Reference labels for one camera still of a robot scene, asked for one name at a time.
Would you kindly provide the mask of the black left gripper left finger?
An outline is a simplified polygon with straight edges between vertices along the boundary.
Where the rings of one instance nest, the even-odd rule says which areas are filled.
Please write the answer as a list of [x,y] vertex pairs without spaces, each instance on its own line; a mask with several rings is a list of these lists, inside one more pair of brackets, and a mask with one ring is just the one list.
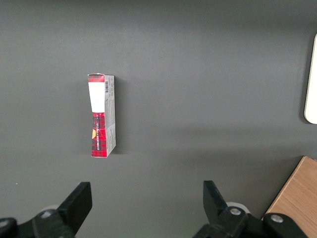
[[90,182],[81,182],[56,209],[32,219],[36,238],[74,238],[92,209]]

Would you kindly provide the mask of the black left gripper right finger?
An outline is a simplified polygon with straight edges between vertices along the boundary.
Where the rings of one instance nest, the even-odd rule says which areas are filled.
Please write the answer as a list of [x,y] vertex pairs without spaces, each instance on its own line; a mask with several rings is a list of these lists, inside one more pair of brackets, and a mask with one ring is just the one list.
[[228,206],[212,180],[203,183],[203,205],[209,223],[195,234],[197,238],[261,238],[263,227],[237,206]]

